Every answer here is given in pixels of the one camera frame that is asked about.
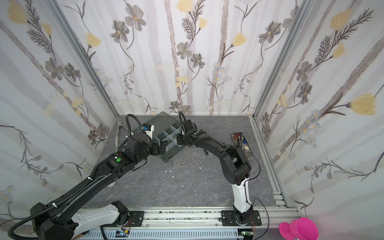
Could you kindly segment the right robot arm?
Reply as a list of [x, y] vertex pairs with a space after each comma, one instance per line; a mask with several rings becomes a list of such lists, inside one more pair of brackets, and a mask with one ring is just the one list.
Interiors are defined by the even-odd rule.
[[182, 132], [177, 135], [177, 144], [189, 148], [201, 148], [206, 154], [212, 154], [220, 160], [222, 172], [226, 180], [232, 185], [234, 194], [234, 219], [238, 225], [245, 225], [254, 213], [254, 204], [249, 196], [249, 182], [256, 179], [250, 177], [251, 163], [246, 151], [239, 144], [228, 145], [211, 137], [206, 131], [199, 130], [197, 125], [188, 120], [184, 113], [178, 111]]

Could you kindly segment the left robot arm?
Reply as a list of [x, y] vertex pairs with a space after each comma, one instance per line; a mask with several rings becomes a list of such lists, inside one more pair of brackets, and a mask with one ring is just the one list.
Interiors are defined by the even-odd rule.
[[[139, 132], [132, 133], [129, 120], [134, 119], [139, 125]], [[13, 240], [23, 240], [16, 234], [16, 229], [32, 222], [38, 240], [71, 240], [81, 224], [73, 216], [97, 193], [120, 179], [126, 173], [138, 170], [137, 164], [147, 160], [148, 156], [163, 155], [167, 141], [153, 141], [147, 134], [152, 129], [148, 124], [141, 124], [132, 114], [125, 116], [128, 134], [116, 151], [99, 162], [90, 175], [61, 197], [44, 205], [38, 203], [31, 208], [30, 216], [14, 224], [8, 230]]]

